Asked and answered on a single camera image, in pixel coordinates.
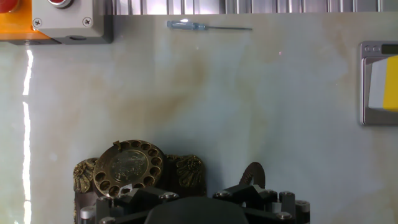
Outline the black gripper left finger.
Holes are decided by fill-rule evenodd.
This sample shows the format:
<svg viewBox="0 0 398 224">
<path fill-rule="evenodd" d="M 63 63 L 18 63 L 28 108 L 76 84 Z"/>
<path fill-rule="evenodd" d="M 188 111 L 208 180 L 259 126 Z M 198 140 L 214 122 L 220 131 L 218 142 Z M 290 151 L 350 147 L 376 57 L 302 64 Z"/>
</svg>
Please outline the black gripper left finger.
<svg viewBox="0 0 398 224">
<path fill-rule="evenodd" d="M 178 184 L 127 187 L 112 197 L 98 190 L 80 194 L 80 223 L 145 223 L 156 206 L 180 198 Z"/>
</svg>

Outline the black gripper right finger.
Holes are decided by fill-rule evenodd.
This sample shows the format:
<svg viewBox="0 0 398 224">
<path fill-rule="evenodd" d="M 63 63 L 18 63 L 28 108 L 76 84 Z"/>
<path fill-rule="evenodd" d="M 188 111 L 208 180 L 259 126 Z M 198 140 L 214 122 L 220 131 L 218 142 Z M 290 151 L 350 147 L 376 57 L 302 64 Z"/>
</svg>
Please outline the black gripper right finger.
<svg viewBox="0 0 398 224">
<path fill-rule="evenodd" d="M 310 203 L 289 191 L 239 184 L 214 193 L 213 198 L 237 205 L 247 223 L 310 224 Z"/>
</svg>

